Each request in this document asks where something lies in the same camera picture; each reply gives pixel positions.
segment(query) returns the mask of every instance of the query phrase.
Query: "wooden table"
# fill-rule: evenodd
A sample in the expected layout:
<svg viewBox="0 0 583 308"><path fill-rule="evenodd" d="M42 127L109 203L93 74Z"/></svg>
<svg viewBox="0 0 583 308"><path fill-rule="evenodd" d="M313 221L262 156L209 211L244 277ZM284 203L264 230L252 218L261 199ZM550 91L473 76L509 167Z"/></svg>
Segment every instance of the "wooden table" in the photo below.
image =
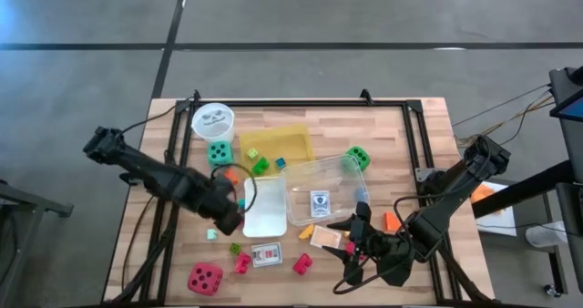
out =
<svg viewBox="0 0 583 308"><path fill-rule="evenodd" d="M443 98L420 98L423 102L427 132L437 168L448 168L459 161L455 147L454 133ZM155 116L170 108L175 99L154 99L148 116ZM372 225L383 228L383 214L392 210L393 201L414 193L414 178L404 134L403 113L400 108L234 108L236 133L302 123L307 125L316 159L342 155L349 147L358 145L371 156L372 163L363 173L371 193L373 211ZM155 159L163 160L163 152L168 145L172 114L150 121L146 125L140 149ZM416 122L417 151L423 159L421 140ZM181 143L183 131L179 131ZM206 143L193 137L190 142L188 165L208 174L210 167L206 158ZM235 159L240 158L239 141L233 141ZM149 199L142 188L133 188L128 196L118 244L111 271L107 280L104 299L111 299L120 293L121 266L128 249L138 215ZM148 207L146 216L138 231L138 236L129 257L126 283L135 274L146 257L149 234L152 226L155 204ZM416 201L405 201L400 205L404 216L418 208ZM203 220L186 210L180 210L179 226L174 244L172 265L169 275L166 304L429 304L435 303L434 290L429 265L415 263L411 277L403 287L388 286L376 280L363 288L345 295L332 294L332 287L342 279L342 263L330 253L313 247L308 241L298 239L301 228L288 223L284 236L275 239L249 239L236 231L228 237L219 234L216 241L207 241L206 231L213 228L209 220ZM454 255L461 266L486 295L493 297L492 285L486 268L486 260L478 237L476 223L469 200L451 219L451 242ZM243 250L251 252L251 245L279 241L283 251L283 264L250 268L247 274L232 272L234 259L229 253L233 242L240 243ZM300 255L306 252L313 258L313 266L303 276L292 270ZM154 269L152 290L155 297L161 259ZM212 262L223 271L219 291L212 297L191 292L187 288L190 270L196 262ZM446 293L449 291L447 274L440 260L441 276ZM373 263L365 267L364 277L374 274Z"/></svg>

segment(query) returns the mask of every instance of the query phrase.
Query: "yellow container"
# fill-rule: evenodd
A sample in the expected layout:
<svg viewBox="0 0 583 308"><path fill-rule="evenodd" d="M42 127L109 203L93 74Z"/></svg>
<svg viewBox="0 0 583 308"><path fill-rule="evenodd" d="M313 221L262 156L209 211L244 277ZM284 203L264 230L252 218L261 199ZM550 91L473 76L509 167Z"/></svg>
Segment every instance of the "yellow container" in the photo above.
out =
<svg viewBox="0 0 583 308"><path fill-rule="evenodd" d="M279 174L275 164L278 158L284 158L286 166L303 162L314 161L310 134L305 125L270 128L252 131L239 135L240 160L249 170L255 163L265 157L270 167L262 176ZM255 148L259 155L255 159L249 158L247 151Z"/></svg>

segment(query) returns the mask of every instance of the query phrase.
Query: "card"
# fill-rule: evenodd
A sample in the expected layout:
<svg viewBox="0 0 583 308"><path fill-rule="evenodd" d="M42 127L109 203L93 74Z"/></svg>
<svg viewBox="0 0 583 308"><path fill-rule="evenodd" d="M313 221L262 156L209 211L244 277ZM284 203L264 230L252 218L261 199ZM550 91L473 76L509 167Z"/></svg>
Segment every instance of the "card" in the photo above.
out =
<svg viewBox="0 0 583 308"><path fill-rule="evenodd" d="M252 245L253 267L263 267L283 262L279 242Z"/></svg>
<svg viewBox="0 0 583 308"><path fill-rule="evenodd" d="M316 225L313 229L312 240L310 244L321 248L322 246L329 246L338 249L342 234L338 231Z"/></svg>
<svg viewBox="0 0 583 308"><path fill-rule="evenodd" d="M326 217L330 215L330 192L328 190L311 190L312 217Z"/></svg>

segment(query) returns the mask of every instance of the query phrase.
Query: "gray floor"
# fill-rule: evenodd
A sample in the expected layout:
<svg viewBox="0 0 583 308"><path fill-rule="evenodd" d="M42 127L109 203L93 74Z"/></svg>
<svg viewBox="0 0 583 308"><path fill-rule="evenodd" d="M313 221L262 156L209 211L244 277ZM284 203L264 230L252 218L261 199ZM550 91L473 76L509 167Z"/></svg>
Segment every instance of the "gray floor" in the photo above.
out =
<svg viewBox="0 0 583 308"><path fill-rule="evenodd" d="M0 0L3 43L164 43L177 0ZM177 42L567 42L583 38L583 0L186 0ZM47 216L21 286L22 305L97 303L128 189L118 171L85 158L96 126L141 120L161 51L0 51L0 179L73 202ZM174 52L164 98L446 97L453 122L580 66L583 50ZM539 93L455 128L458 136L514 115ZM517 123L493 139L512 136ZM128 134L137 145L141 129ZM545 110L507 145L504 178L521 180L566 158ZM496 297L575 306L546 297L547 257L486 246Z"/></svg>

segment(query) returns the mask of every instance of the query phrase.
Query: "white tray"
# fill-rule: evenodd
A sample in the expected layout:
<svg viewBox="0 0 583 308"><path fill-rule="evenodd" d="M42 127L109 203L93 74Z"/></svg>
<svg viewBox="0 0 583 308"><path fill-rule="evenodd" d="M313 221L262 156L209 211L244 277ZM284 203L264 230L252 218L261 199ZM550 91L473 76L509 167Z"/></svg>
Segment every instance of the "white tray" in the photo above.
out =
<svg viewBox="0 0 583 308"><path fill-rule="evenodd" d="M288 229L285 185L281 177L258 177L257 198L245 213L243 235L250 238L282 236ZM246 179L245 209L251 204L253 182Z"/></svg>

